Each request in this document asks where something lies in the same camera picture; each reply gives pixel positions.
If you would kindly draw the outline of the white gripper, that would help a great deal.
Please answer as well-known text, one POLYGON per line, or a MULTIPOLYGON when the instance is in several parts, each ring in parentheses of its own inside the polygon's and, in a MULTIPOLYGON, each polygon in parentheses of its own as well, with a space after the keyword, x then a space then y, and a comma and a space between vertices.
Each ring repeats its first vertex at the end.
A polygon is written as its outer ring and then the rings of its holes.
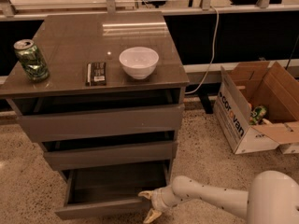
POLYGON ((171 186, 152 190, 143 190, 138 193, 139 197, 151 200, 153 209, 151 208, 144 219, 144 224, 151 224, 154 220, 161 216, 162 212, 176 206, 178 197, 174 194, 171 186))

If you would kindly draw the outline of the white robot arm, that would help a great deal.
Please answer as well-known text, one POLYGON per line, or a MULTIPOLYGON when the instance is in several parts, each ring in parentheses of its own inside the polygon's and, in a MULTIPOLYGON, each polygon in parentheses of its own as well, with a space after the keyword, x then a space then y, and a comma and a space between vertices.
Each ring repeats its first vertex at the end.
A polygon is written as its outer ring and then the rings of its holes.
POLYGON ((247 191, 213 187, 179 175, 166 187, 144 190, 138 195, 151 202, 146 224, 191 200, 219 207, 245 219, 247 224, 299 224, 299 184, 278 171, 256 175, 247 191))

